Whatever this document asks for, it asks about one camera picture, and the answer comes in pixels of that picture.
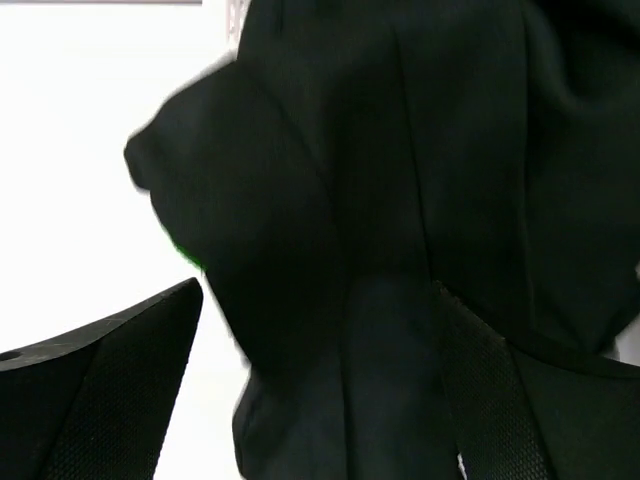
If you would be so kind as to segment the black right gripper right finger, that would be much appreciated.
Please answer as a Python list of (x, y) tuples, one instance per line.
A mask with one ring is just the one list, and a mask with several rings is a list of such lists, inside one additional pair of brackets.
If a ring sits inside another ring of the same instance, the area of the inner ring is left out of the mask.
[(441, 284), (434, 303), (467, 478), (638, 478), (638, 367), (479, 316)]

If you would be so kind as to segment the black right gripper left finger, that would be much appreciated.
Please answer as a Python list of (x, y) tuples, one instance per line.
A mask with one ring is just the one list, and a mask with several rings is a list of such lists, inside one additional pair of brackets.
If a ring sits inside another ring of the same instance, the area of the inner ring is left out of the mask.
[(191, 278), (2, 353), (2, 479), (153, 478), (202, 302)]

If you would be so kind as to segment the black pleated skirt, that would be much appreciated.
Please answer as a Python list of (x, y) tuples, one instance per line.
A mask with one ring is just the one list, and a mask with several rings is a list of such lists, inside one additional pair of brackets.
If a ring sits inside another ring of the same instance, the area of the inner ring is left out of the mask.
[(639, 314), (635, 1), (254, 1), (125, 161), (250, 374), (246, 479), (457, 479), (435, 282), (609, 356)]

